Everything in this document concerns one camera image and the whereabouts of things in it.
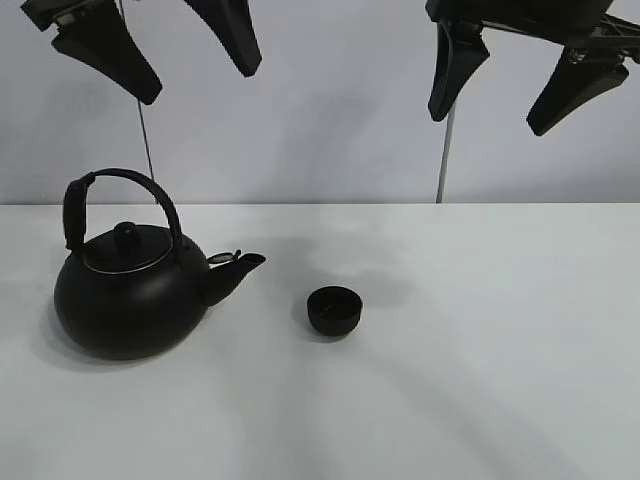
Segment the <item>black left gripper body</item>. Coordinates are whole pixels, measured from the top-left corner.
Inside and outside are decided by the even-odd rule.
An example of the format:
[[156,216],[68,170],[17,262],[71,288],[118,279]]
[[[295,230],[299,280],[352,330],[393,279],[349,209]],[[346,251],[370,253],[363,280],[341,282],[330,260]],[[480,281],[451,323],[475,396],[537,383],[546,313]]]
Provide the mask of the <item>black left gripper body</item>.
[[59,29],[77,29],[89,24],[103,0],[28,0],[20,8],[40,30],[55,24]]

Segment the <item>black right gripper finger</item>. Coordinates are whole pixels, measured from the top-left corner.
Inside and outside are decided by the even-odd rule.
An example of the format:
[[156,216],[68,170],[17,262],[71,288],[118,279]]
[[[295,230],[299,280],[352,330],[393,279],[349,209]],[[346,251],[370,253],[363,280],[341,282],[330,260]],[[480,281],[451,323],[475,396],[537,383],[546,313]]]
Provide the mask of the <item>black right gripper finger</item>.
[[583,104],[619,87],[628,76],[619,52],[565,47],[527,123],[536,136],[542,136]]
[[442,121],[465,84],[490,57],[482,38],[483,27],[468,22],[437,23],[437,56],[428,101],[431,118]]

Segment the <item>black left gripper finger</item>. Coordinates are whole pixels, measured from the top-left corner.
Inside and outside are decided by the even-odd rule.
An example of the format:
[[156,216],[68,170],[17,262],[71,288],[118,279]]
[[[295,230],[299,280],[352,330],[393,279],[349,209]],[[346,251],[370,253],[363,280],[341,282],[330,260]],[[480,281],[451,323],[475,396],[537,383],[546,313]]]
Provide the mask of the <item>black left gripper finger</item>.
[[54,49],[99,71],[145,105],[162,84],[138,49],[113,1],[91,1],[55,18]]
[[247,0],[186,0],[185,3],[213,31],[238,71],[256,74],[262,55]]

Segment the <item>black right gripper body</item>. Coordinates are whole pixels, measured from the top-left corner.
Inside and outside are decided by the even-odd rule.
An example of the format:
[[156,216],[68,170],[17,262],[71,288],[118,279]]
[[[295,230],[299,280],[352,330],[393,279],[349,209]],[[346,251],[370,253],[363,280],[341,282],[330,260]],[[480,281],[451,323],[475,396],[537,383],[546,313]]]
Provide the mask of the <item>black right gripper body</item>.
[[428,1],[430,19],[448,46],[480,51],[491,28],[571,49],[637,51],[639,26],[607,13],[610,1]]

